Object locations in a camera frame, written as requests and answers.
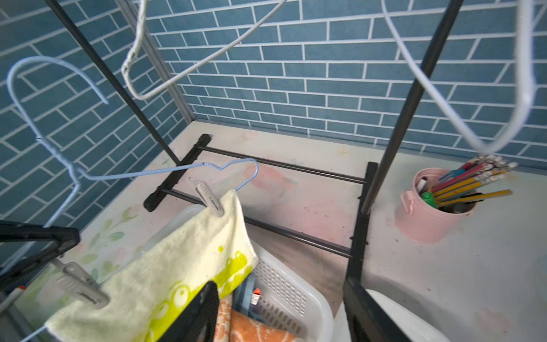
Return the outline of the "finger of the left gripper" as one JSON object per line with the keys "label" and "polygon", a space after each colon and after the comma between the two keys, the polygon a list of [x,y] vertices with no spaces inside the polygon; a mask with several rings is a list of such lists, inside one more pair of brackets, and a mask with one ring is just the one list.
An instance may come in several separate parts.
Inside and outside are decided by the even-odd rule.
{"label": "finger of the left gripper", "polygon": [[80,233],[76,228],[43,227],[41,225],[1,221],[1,242],[75,242],[79,243]]}
{"label": "finger of the left gripper", "polygon": [[18,283],[25,276],[45,266],[53,259],[63,255],[79,244],[79,240],[70,242],[54,242],[43,251],[22,259],[11,269],[1,275],[1,290]]}

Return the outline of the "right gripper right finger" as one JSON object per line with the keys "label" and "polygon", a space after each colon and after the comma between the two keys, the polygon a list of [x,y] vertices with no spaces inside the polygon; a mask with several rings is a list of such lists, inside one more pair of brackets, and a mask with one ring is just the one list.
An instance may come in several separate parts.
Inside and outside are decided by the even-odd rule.
{"label": "right gripper right finger", "polygon": [[354,277],[343,286],[351,341],[401,341],[402,331]]}

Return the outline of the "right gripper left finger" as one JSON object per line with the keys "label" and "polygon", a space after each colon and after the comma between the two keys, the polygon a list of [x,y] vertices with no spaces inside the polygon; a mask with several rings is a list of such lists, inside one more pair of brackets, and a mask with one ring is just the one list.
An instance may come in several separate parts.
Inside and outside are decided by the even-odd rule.
{"label": "right gripper left finger", "polygon": [[213,342],[219,305],[217,285],[207,282],[159,342]]}

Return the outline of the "orange patterned towel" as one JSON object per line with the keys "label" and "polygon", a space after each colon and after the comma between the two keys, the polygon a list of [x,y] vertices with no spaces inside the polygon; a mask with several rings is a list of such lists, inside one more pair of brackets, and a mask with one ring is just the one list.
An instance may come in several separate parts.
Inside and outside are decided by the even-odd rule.
{"label": "orange patterned towel", "polygon": [[218,341],[303,341],[292,333],[266,326],[232,309],[232,295],[219,303],[214,342]]}

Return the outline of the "blue patterned towel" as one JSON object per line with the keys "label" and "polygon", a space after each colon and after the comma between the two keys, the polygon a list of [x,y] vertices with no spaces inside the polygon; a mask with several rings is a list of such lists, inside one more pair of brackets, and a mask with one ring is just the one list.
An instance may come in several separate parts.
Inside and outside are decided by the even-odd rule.
{"label": "blue patterned towel", "polygon": [[232,309],[251,319],[263,322],[260,316],[259,301],[262,292],[256,284],[256,275],[250,275],[233,292]]}

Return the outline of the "yellow green patterned towel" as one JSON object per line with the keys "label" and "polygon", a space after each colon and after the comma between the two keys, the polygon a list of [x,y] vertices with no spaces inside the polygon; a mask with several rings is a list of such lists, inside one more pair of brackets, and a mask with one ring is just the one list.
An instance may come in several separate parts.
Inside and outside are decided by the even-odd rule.
{"label": "yellow green patterned towel", "polygon": [[59,341],[158,341],[208,282],[229,296],[259,262],[234,190],[103,283],[102,309],[74,301],[45,327]]}

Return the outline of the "white clothespin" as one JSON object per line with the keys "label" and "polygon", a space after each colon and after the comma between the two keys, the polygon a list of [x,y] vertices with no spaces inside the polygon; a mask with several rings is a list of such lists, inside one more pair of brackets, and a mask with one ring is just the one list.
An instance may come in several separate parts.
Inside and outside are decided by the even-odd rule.
{"label": "white clothespin", "polygon": [[188,178],[187,183],[216,217],[222,217],[224,215],[224,209],[220,204],[220,201],[205,181]]}
{"label": "white clothespin", "polygon": [[65,293],[94,309],[102,309],[110,303],[108,295],[101,291],[98,283],[79,264],[65,264],[59,259],[54,259],[51,263],[61,272],[56,286]]}

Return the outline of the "light blue wire hanger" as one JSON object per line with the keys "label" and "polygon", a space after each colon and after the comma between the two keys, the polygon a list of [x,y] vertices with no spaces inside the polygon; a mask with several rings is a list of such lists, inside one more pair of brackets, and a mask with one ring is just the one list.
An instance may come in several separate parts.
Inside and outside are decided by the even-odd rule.
{"label": "light blue wire hanger", "polygon": [[[211,164],[211,163],[198,163],[198,164],[192,164],[192,165],[182,165],[178,166],[176,168],[165,168],[165,169],[159,169],[159,170],[153,170],[153,171],[142,171],[142,172],[130,172],[130,173],[123,173],[119,175],[102,175],[102,176],[95,176],[89,174],[86,170],[79,167],[77,164],[72,162],[71,160],[67,159],[61,151],[54,145],[51,144],[51,142],[42,134],[42,132],[37,128],[35,125],[35,122],[31,119],[31,117],[26,112],[25,108],[21,104],[21,101],[19,100],[18,95],[16,94],[15,88],[14,88],[14,81],[17,78],[17,74],[20,69],[24,68],[25,66],[29,64],[54,64],[58,66],[62,66],[64,68],[67,68],[68,70],[78,74],[95,92],[95,94],[101,99],[101,101],[104,104],[108,103],[108,99],[103,95],[103,93],[99,90],[97,85],[94,84],[94,82],[91,81],[91,79],[85,74],[81,69],[77,68],[73,64],[70,64],[69,62],[63,61],[58,58],[53,57],[47,57],[47,56],[32,56],[23,58],[20,61],[17,61],[9,70],[7,74],[7,88],[8,93],[16,107],[18,108],[22,118],[27,122],[28,126],[31,128],[31,130],[34,132],[36,141],[40,143],[45,149],[47,149],[48,152],[51,153],[51,155],[57,159],[58,162],[60,162],[65,169],[67,169],[68,174],[70,178],[73,181],[74,188],[71,192],[71,194],[65,199],[65,201],[62,203],[62,205],[57,209],[57,211],[54,212],[54,214],[51,216],[51,218],[46,222],[45,227],[52,227],[53,223],[58,219],[58,217],[65,212],[65,210],[71,206],[71,203],[75,200],[75,198],[78,195],[78,192],[81,188],[81,179],[85,178],[87,180],[92,181],[106,181],[106,180],[119,180],[119,179],[128,179],[128,178],[138,178],[148,175],[155,175],[155,174],[161,174],[161,173],[168,173],[168,172],[176,172],[176,171],[183,171],[183,170],[189,170],[192,168],[200,168],[200,167],[211,167],[218,171],[222,171],[226,168],[228,168],[231,165],[235,165],[237,163],[242,162],[252,162],[255,167],[254,174],[249,176],[249,178],[243,182],[241,185],[235,188],[235,190],[240,190],[245,185],[250,183],[259,173],[259,164],[258,162],[253,158],[245,158],[242,160],[235,160],[232,162],[228,162],[226,165],[223,165],[222,167],[219,167],[217,165]],[[24,245],[23,251],[14,257],[14,259],[10,262],[10,264],[6,267],[6,269],[2,272],[4,274],[9,269],[11,269],[14,265],[17,264],[17,262],[21,261],[21,258],[25,254],[25,252],[31,248],[32,243],[29,242],[26,245]]]}

